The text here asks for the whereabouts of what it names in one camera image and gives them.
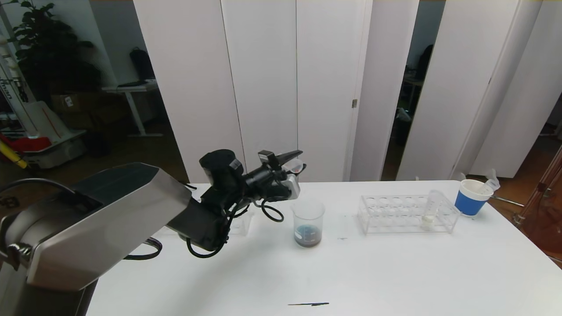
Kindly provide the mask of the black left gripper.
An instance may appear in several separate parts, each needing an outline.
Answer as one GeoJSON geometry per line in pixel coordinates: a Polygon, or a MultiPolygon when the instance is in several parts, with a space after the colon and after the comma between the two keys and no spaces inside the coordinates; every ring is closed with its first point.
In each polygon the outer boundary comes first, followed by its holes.
{"type": "Polygon", "coordinates": [[[301,150],[294,150],[276,155],[274,152],[261,150],[258,153],[261,166],[245,175],[245,184],[251,188],[265,186],[276,181],[287,179],[287,173],[298,175],[305,168],[305,163],[287,163],[303,154],[301,150]]]}

